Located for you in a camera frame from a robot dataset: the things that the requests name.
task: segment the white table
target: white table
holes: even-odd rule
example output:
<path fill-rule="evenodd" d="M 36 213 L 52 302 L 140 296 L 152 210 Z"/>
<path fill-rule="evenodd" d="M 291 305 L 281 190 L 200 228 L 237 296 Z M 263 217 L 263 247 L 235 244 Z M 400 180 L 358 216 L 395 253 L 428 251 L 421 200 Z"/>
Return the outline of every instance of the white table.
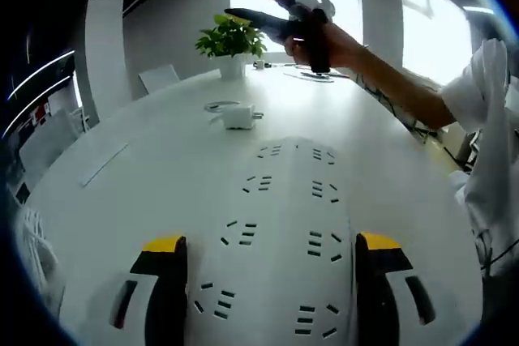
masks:
<path fill-rule="evenodd" d="M 256 104 L 251 131 L 224 130 L 203 107 L 217 100 Z M 236 161 L 260 141 L 300 136 L 334 147 L 348 166 L 356 231 L 400 242 L 417 272 L 453 297 L 466 329 L 481 318 L 482 283 L 468 220 L 439 167 L 375 99 L 353 81 L 317 83 L 282 69 L 247 70 L 224 82 L 217 71 L 182 81 L 118 111 L 51 166 L 28 202 L 67 276 L 61 321 L 75 333 L 93 291 L 129 271 L 142 245 L 180 231 L 190 270 L 218 220 Z M 129 143 L 87 186 L 85 169 Z"/>

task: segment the white sleeve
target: white sleeve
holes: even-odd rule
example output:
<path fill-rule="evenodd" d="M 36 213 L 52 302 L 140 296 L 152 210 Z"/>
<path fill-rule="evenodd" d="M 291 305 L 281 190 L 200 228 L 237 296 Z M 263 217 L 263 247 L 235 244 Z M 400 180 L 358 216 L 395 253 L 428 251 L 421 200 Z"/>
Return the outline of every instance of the white sleeve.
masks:
<path fill-rule="evenodd" d="M 488 101 L 491 96 L 488 83 L 490 62 L 498 62 L 497 55 L 504 44 L 498 40 L 483 42 L 470 59 L 470 64 L 460 76 L 440 90 L 448 110 L 467 133 L 483 127 L 487 119 Z"/>

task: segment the white pot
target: white pot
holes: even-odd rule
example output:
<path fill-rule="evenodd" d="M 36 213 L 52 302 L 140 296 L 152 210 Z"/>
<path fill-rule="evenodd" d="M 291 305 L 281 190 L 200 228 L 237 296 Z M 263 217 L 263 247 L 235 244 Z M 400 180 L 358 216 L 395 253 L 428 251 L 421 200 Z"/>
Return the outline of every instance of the white pot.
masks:
<path fill-rule="evenodd" d="M 222 56 L 215 59 L 218 61 L 218 68 L 223 79 L 235 80 L 245 77 L 245 54 L 236 54 L 233 57 Z"/>

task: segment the white shirt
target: white shirt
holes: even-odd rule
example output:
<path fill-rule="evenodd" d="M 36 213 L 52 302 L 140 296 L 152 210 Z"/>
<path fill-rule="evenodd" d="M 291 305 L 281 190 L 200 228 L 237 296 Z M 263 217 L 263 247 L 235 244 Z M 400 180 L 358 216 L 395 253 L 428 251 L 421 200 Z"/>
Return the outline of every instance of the white shirt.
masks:
<path fill-rule="evenodd" d="M 517 113 L 505 108 L 508 89 L 506 47 L 484 42 L 463 73 L 440 95 L 467 133 L 482 130 L 478 159 L 457 193 L 467 210 L 482 265 L 519 238 L 519 138 Z M 519 244 L 490 266 L 490 274 L 519 258 Z"/>

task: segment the hand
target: hand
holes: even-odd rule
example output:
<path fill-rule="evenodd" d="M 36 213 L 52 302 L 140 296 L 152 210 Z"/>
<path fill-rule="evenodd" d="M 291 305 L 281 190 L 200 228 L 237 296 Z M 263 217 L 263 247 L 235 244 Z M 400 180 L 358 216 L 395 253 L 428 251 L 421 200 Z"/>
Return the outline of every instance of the hand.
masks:
<path fill-rule="evenodd" d="M 364 50 L 362 45 L 334 23 L 326 23 L 323 31 L 330 55 L 330 66 L 352 67 L 355 58 Z M 308 65 L 308 53 L 301 43 L 289 36 L 285 41 L 285 51 L 294 57 L 297 64 Z"/>

